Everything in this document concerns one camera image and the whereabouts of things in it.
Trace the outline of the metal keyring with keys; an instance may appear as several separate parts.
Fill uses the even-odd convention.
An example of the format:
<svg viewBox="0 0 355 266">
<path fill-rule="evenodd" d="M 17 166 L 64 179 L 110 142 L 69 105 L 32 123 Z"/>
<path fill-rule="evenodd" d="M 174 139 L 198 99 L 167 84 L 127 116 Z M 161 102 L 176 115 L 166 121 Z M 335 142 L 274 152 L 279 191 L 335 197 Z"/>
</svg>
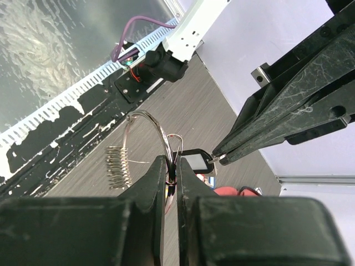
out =
<svg viewBox="0 0 355 266">
<path fill-rule="evenodd" d="M 122 142 L 105 149 L 105 165 L 109 188 L 128 189 L 146 170 L 157 155 L 163 155 L 165 185 L 165 212 L 168 212 L 175 193 L 176 156 L 183 150 L 184 141 L 178 134 L 167 134 L 158 120 L 148 111 L 137 110 L 128 113 L 122 133 Z"/>
</svg>

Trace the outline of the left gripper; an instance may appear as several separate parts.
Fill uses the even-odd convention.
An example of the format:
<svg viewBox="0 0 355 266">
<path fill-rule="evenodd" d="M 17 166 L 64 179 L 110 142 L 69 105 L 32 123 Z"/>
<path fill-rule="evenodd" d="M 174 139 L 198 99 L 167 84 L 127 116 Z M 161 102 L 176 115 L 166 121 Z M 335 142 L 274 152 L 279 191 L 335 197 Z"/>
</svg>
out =
<svg viewBox="0 0 355 266">
<path fill-rule="evenodd" d="M 245 102 L 214 157 L 227 155 L 291 112 L 354 81 L 354 1 L 327 1 L 334 16 L 272 65 L 256 68 Z"/>
</svg>

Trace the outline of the black tag key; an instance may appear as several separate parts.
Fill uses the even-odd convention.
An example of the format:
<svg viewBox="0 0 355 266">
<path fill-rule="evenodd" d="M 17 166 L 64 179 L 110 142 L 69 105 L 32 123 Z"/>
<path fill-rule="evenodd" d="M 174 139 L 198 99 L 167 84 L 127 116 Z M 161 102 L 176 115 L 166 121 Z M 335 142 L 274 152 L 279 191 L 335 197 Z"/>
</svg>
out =
<svg viewBox="0 0 355 266">
<path fill-rule="evenodd" d="M 219 162 L 226 155 L 213 157 L 205 150 L 191 149 L 180 152 L 180 156 L 187 160 L 193 172 L 197 174 L 216 176 L 217 170 L 215 163 Z"/>
</svg>

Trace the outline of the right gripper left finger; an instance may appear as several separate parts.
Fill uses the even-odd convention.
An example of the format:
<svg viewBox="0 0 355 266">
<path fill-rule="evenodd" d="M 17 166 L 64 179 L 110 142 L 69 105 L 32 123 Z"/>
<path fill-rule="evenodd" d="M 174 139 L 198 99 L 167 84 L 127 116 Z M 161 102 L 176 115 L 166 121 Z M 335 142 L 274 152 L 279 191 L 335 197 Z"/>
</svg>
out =
<svg viewBox="0 0 355 266">
<path fill-rule="evenodd" d="M 117 197 L 1 203 L 2 265 L 162 265 L 166 163 Z"/>
</svg>

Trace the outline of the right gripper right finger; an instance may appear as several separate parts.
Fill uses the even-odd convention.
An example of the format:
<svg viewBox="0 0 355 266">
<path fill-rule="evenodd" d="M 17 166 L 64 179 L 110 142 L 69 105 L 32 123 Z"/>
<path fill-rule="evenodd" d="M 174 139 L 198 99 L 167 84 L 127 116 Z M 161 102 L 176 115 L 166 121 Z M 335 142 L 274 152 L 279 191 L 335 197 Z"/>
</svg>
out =
<svg viewBox="0 0 355 266">
<path fill-rule="evenodd" d="M 304 197 L 220 196 L 176 165 L 180 265 L 351 265 L 336 223 Z"/>
</svg>

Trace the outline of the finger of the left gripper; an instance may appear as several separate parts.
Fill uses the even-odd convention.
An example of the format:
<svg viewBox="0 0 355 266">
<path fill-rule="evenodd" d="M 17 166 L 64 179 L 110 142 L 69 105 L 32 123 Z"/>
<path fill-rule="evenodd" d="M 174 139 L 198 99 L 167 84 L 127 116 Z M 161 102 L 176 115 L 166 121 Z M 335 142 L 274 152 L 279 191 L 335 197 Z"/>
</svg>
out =
<svg viewBox="0 0 355 266">
<path fill-rule="evenodd" d="M 280 122 L 262 130 L 237 149 L 229 152 L 220 164 L 228 165 L 246 155 L 287 141 L 298 145 L 345 129 L 354 122 L 354 81 L 320 98 L 310 106 L 297 109 Z"/>
</svg>

